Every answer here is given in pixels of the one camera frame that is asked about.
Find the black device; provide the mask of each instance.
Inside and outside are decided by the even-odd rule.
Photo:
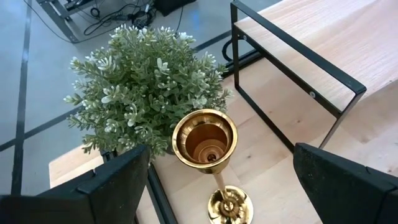
[[[397,177],[304,143],[295,145],[293,162],[324,224],[398,223]]]
[[[196,0],[154,0],[155,8],[162,13],[163,16],[169,15],[172,11]]]
[[[38,196],[0,196],[1,224],[131,224],[147,180],[138,146]]]

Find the green leaves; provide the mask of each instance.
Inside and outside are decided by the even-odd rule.
[[[85,61],[71,61],[85,81],[75,83],[83,94],[65,97],[83,109],[69,117],[70,126],[93,129],[85,151],[101,148],[124,152],[137,144],[163,155],[177,123],[200,108],[225,110],[229,92],[221,87],[224,66],[214,57],[194,56],[187,34],[174,37],[171,29],[117,28],[108,49],[98,49]]]

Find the gold candle holder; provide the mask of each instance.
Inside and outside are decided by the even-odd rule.
[[[216,179],[218,190],[208,203],[211,223],[250,224],[253,219],[249,196],[238,187],[225,186],[221,175],[237,143],[238,130],[231,118],[212,109],[186,115],[173,132],[172,145],[178,159]]]

